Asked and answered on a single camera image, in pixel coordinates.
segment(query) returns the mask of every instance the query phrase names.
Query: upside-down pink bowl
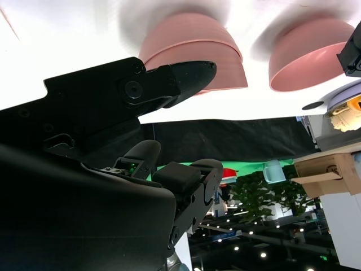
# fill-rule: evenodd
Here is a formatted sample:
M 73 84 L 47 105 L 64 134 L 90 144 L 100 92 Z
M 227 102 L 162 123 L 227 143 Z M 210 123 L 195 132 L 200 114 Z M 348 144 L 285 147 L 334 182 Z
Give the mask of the upside-down pink bowl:
M 336 54 L 353 31 L 342 20 L 323 18 L 299 25 L 280 37 L 269 63 L 271 89 L 301 90 L 342 74 Z
M 215 62 L 217 74 L 200 93 L 248 86 L 235 41 L 219 22 L 202 14 L 165 19 L 146 37 L 139 58 L 147 69 L 193 60 Z

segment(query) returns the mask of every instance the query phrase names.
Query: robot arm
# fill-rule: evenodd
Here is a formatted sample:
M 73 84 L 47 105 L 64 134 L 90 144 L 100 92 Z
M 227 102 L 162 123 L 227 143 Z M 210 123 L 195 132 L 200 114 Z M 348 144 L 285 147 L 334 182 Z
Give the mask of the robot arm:
M 0 111 L 0 270 L 175 270 L 174 246 L 211 207 L 222 163 L 170 163 L 145 181 L 156 141 L 106 168 L 84 162 L 214 75 L 211 62 L 146 71 L 129 58 L 47 79 L 46 97 Z

